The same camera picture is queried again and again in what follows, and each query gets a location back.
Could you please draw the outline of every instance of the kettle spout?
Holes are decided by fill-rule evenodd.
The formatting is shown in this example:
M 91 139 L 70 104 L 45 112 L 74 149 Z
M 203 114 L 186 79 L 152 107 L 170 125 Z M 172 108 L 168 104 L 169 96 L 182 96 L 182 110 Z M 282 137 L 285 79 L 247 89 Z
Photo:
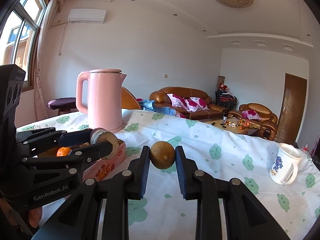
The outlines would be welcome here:
M 126 76 L 126 74 L 120 74 L 121 84 L 123 83 Z

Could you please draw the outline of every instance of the wooden door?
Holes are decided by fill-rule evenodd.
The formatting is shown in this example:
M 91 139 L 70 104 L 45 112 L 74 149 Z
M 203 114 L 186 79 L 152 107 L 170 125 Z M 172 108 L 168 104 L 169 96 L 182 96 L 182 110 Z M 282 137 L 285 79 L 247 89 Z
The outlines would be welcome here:
M 284 95 L 276 142 L 295 143 L 301 125 L 306 93 L 306 79 L 285 74 Z

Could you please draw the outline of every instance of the white mug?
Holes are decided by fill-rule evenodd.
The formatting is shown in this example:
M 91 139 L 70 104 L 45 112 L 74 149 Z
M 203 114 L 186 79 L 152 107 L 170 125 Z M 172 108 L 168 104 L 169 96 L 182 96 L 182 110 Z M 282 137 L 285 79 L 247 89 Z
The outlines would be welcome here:
M 298 174 L 298 163 L 302 152 L 286 143 L 279 143 L 276 159 L 269 172 L 270 178 L 278 184 L 291 184 Z

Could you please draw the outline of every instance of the air conditioner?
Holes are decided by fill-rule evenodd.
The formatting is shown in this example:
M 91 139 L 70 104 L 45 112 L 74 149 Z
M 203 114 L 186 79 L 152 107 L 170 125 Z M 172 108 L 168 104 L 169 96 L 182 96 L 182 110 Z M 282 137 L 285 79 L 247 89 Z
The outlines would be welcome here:
M 103 23 L 107 10 L 99 9 L 71 9 L 69 23 Z

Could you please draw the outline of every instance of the coffee table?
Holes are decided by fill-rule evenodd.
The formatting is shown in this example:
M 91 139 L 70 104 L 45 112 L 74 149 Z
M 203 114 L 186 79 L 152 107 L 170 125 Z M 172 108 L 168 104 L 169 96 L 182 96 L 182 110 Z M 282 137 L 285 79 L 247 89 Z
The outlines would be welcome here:
M 232 127 L 230 125 L 223 125 L 226 126 L 226 128 L 222 127 L 221 123 L 222 123 L 222 118 L 211 118 L 211 119 L 203 119 L 203 120 L 199 120 L 199 122 L 204 122 L 204 123 L 208 123 L 208 124 L 212 124 L 213 122 L 215 122 L 214 126 L 221 128 L 223 130 L 235 133 L 235 134 L 244 134 L 244 135 L 249 135 L 249 136 L 257 136 L 258 132 L 259 132 L 259 128 L 245 128 L 244 130 L 240 130 L 240 126 L 236 126 L 236 127 Z M 237 122 L 239 121 L 239 119 L 234 118 L 234 117 L 228 117 L 227 121 L 229 122 Z

